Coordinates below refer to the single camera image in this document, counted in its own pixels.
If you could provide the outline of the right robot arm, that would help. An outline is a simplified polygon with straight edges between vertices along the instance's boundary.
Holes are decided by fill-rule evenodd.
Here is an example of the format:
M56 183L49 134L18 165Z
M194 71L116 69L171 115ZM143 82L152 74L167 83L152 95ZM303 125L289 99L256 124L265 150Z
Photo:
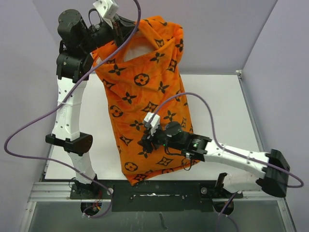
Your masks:
M149 127L138 141L148 153L164 147L177 150L177 154L190 160L216 162L246 171L244 175L221 173L215 192L225 198L239 191L262 190L273 197L284 198L287 193L290 167L283 154L253 152L217 144L214 139L185 132L178 122L170 122L163 129Z

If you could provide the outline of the orange patterned pillowcase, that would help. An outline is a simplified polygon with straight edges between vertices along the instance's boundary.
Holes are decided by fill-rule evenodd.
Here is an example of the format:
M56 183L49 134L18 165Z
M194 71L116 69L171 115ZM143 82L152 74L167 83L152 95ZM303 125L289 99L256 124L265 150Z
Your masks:
M138 37L146 38L156 50L124 62L128 46ZM160 147L148 153L138 145L148 112L158 112L161 126L176 121L185 132L193 131L178 68L183 52L182 26L152 16L140 21L138 31L121 51L110 42L92 53L105 88L122 173L131 185L192 165L175 149L166 153Z

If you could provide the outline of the white pillow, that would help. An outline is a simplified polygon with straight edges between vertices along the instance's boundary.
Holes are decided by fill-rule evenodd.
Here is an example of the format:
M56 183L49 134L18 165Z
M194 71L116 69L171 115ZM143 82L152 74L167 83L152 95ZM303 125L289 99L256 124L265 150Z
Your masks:
M155 51L156 48L144 37L138 37L132 40L124 55L124 62L135 59Z

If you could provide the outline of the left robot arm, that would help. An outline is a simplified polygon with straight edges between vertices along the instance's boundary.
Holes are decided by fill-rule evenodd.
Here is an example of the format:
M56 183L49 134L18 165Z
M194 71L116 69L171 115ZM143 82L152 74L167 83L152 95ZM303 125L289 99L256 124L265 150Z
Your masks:
M88 27L74 9L65 10L58 18L57 31L61 37L56 60L58 109L55 126L45 141L67 152L76 173L76 189L89 199L96 197L99 188L89 155L93 136L80 132L79 119L84 89L94 62L91 54L112 41L120 47L135 27L134 21L117 14L111 23L108 25L103 19Z

